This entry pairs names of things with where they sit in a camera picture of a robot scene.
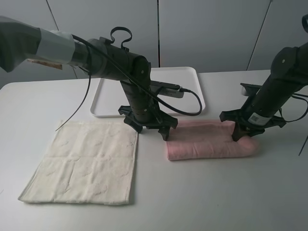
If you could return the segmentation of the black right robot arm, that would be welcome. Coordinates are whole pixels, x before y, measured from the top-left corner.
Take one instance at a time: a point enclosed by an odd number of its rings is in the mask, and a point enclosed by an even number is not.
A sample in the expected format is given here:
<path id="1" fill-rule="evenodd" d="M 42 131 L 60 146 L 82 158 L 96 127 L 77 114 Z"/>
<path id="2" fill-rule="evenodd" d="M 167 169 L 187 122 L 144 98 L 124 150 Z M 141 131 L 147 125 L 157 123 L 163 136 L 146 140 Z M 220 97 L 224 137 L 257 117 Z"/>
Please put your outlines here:
<path id="1" fill-rule="evenodd" d="M 274 58 L 270 75 L 262 86 L 242 84 L 248 97 L 237 110 L 223 111 L 222 122 L 233 121 L 235 127 L 232 139 L 238 141 L 243 136 L 253 137 L 265 129 L 279 126 L 287 121 L 275 114 L 295 93 L 308 84 L 308 45 L 283 48 Z"/>

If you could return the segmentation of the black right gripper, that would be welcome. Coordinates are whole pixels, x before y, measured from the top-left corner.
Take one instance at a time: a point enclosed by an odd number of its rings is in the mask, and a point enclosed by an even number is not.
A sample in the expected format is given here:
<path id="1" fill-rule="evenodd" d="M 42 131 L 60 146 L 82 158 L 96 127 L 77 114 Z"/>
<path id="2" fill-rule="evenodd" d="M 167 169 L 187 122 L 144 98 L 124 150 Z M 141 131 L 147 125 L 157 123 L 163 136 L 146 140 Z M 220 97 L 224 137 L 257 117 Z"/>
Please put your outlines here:
<path id="1" fill-rule="evenodd" d="M 263 117 L 257 113 L 246 113 L 243 109 L 231 111 L 223 111 L 219 115 L 221 122 L 235 122 L 232 139 L 238 141 L 242 137 L 249 135 L 250 137 L 263 134 L 266 128 L 279 126 L 282 128 L 286 125 L 286 121 L 277 116 Z"/>

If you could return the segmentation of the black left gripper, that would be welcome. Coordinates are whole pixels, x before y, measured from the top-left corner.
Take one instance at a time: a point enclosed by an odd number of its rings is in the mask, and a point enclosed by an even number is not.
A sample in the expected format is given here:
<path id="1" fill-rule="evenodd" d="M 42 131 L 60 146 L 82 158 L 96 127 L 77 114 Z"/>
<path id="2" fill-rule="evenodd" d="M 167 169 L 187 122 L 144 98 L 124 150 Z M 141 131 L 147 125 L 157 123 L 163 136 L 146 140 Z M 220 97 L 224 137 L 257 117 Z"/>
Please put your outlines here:
<path id="1" fill-rule="evenodd" d="M 141 133 L 143 127 L 148 129 L 159 129 L 158 132 L 164 141 L 169 138 L 170 128 L 176 128 L 178 120 L 159 108 L 132 109 L 130 106 L 121 106 L 118 110 L 124 115 L 124 123 Z"/>

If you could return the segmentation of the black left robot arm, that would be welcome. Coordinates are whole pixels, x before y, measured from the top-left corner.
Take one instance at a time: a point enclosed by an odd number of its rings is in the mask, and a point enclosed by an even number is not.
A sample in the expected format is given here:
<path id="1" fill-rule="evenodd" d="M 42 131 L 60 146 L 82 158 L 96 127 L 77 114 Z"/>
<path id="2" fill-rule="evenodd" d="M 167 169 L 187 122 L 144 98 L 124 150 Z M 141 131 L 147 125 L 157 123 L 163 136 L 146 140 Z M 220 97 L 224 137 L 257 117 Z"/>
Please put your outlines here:
<path id="1" fill-rule="evenodd" d="M 161 111 L 158 92 L 165 83 L 151 81 L 151 64 L 144 56 L 131 53 L 128 48 L 115 47 L 106 38 L 83 40 L 75 35 L 51 32 L 2 16 L 0 18 L 0 66 L 13 71 L 24 60 L 67 64 L 83 68 L 92 77 L 116 80 L 121 83 L 128 100 L 119 113 L 125 124 L 136 132 L 143 128 L 157 129 L 163 140 L 176 118 Z"/>

